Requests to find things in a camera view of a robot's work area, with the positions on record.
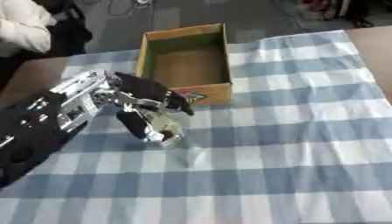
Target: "white sleeve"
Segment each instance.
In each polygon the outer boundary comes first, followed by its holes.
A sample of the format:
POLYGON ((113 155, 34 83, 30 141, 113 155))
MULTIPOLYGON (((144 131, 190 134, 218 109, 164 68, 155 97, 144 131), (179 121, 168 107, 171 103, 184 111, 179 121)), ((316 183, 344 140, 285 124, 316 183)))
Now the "white sleeve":
POLYGON ((0 19, 0 39, 38 53, 45 53, 51 48, 51 34, 40 25, 30 26, 0 19))

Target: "table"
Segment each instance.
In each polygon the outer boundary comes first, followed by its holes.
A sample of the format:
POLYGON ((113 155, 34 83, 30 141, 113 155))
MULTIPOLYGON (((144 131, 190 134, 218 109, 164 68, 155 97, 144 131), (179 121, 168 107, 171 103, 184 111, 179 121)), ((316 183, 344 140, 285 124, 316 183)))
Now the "table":
MULTIPOLYGON (((229 51, 231 103, 173 114, 192 148, 140 143, 104 111, 0 192, 2 221, 391 222, 392 108, 347 35, 268 38, 229 51)), ((73 57, 64 75, 131 70, 136 59, 73 57)))
MULTIPOLYGON (((392 102, 392 66, 389 61, 392 58, 392 26, 356 29, 347 33, 386 98, 392 102)), ((22 65, 0 94, 0 108, 58 84, 66 63, 67 58, 56 58, 34 60, 22 65)))

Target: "person's arm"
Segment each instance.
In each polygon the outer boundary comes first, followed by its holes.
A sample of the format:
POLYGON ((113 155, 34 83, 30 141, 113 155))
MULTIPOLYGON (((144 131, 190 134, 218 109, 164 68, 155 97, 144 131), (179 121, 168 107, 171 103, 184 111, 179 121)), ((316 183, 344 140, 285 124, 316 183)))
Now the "person's arm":
POLYGON ((38 53, 51 48, 51 34, 43 25, 31 26, 0 19, 0 39, 38 53))
POLYGON ((51 14, 32 0, 1 0, 5 17, 0 18, 0 39, 26 50, 45 53, 51 48, 47 25, 54 25, 51 14))

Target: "black robotic glove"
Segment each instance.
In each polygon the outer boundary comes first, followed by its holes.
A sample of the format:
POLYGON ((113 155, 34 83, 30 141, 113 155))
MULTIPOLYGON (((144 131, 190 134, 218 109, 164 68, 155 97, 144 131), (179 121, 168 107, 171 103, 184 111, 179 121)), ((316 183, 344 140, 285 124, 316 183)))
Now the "black robotic glove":
POLYGON ((175 109, 193 116, 193 110, 184 97, 169 90, 164 85, 132 74, 115 73, 122 80, 120 91, 132 93, 137 99, 149 99, 156 102, 166 102, 168 109, 175 109))
MULTIPOLYGON (((132 74, 115 73, 117 77, 122 80, 119 90, 124 93, 131 93, 137 99, 148 99, 156 102, 164 102, 168 109, 175 109, 187 113, 189 116, 193 115, 191 106, 184 97, 174 91, 169 90, 160 83, 154 80, 147 80, 136 77, 132 74)), ((157 108, 149 108, 143 105, 135 105, 142 109, 151 111, 157 108)), ((123 109, 116 114, 117 119, 131 132, 135 137, 144 140, 145 142, 162 142, 173 136, 170 131, 162 130, 159 133, 155 132, 147 117, 136 109, 123 109)))

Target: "person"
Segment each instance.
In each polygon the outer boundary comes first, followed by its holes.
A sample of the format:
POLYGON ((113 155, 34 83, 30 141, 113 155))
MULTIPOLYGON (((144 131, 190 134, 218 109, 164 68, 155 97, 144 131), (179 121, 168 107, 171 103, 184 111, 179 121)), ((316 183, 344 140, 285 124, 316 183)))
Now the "person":
POLYGON ((0 0, 0 91, 27 60, 84 53, 84 21, 56 21, 32 0, 0 0))
POLYGON ((32 0, 0 0, 0 88, 18 67, 51 49, 56 20, 32 0))

